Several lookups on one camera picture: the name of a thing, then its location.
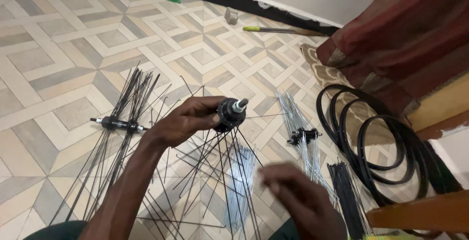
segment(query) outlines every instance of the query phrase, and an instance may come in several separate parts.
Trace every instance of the brown rug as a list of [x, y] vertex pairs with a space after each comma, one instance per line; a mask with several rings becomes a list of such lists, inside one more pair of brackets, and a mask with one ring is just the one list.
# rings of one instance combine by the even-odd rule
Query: brown rug
[[[349, 84], [349, 81], [345, 78], [345, 76], [336, 68], [327, 67], [320, 63], [320, 61], [316, 57], [316, 47], [308, 44], [301, 45], [301, 50], [303, 53], [306, 62], [309, 64], [309, 67], [313, 71], [316, 80], [321, 88], [325, 88], [331, 84], [341, 84], [346, 85], [348, 87], [354, 88]], [[323, 98], [328, 98], [330, 100], [332, 96], [334, 96], [338, 90], [330, 90], [325, 92]], [[350, 93], [341, 94], [341, 96], [337, 99], [336, 103], [336, 115], [337, 120], [340, 117], [341, 111], [343, 107], [349, 103], [351, 100], [356, 99], [355, 95]], [[328, 119], [329, 114], [329, 107], [323, 107], [323, 112], [326, 114], [326, 118]], [[373, 109], [371, 109], [367, 104], [359, 102], [349, 109], [347, 113], [347, 121], [346, 121], [346, 128], [347, 134], [349, 135], [349, 140], [352, 146], [356, 147], [357, 143], [357, 136], [358, 131], [362, 123], [376, 115]], [[386, 145], [386, 144], [393, 144], [395, 143], [394, 137], [389, 131], [388, 127], [382, 121], [374, 120], [367, 129], [365, 144], [367, 146], [371, 145]]]

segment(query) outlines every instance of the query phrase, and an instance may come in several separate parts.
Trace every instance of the tiled floor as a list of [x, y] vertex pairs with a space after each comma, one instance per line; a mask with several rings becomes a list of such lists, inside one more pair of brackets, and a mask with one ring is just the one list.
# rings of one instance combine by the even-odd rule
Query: tiled floor
[[[299, 45], [319, 45], [324, 38], [244, 32], [244, 25], [288, 26], [245, 13], [231, 26], [222, 6], [181, 2], [0, 0], [0, 239], [23, 239], [49, 224], [76, 177], [76, 166], [83, 165], [82, 156], [100, 135], [89, 118], [113, 109], [129, 69], [138, 62], [145, 71], [161, 74], [153, 99], [172, 84], [164, 110], [188, 98], [182, 75], [191, 89], [205, 85], [205, 95], [248, 98], [249, 117], [277, 114], [275, 93], [288, 90], [311, 122], [320, 124], [314, 108], [318, 85]], [[286, 144], [280, 115], [247, 119], [240, 129], [262, 163], [297, 159]], [[323, 175], [330, 181], [326, 163], [337, 161], [338, 150], [326, 135], [320, 149]], [[369, 148], [368, 155], [380, 164], [394, 159], [392, 146]], [[394, 175], [402, 171], [386, 174]], [[384, 194], [407, 201], [415, 195], [415, 184], [384, 187]], [[216, 200], [201, 219], [214, 188], [209, 185], [189, 217], [220, 224]], [[365, 207], [372, 207], [366, 189], [359, 185], [359, 190]], [[223, 204], [221, 196], [218, 201]], [[289, 215], [258, 180], [253, 202], [267, 239]], [[227, 233], [184, 227], [186, 239], [227, 239]], [[136, 221], [131, 238], [156, 235], [153, 224]]]

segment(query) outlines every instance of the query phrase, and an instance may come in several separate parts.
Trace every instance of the person's right hand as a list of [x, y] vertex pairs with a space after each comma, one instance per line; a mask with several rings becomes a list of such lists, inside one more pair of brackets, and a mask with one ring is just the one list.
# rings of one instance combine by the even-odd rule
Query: person's right hand
[[292, 164], [259, 169], [263, 183], [285, 206], [303, 240], [345, 240], [347, 228], [326, 190]]

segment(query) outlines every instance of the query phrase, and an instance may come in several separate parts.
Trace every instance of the red cloth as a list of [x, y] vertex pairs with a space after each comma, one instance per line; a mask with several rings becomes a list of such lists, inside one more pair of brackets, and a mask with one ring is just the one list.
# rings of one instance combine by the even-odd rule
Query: red cloth
[[316, 52], [402, 114], [469, 69], [469, 0], [374, 0]]

